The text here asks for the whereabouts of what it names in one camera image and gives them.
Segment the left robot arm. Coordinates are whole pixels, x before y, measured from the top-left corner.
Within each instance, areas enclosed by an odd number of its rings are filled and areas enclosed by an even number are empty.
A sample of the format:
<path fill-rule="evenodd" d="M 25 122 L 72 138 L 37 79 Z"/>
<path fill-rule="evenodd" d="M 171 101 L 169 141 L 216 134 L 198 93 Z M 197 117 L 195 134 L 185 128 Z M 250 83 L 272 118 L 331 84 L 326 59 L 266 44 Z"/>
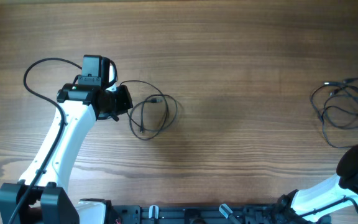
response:
<path fill-rule="evenodd" d="M 74 205 L 67 195 L 71 171 L 83 140 L 97 120 L 132 108 L 126 86 L 115 86 L 115 63 L 85 55 L 81 74 L 65 84 L 49 103 L 53 123 L 36 157 L 17 183 L 0 188 L 3 223 L 122 223 L 110 200 L 88 198 Z"/>

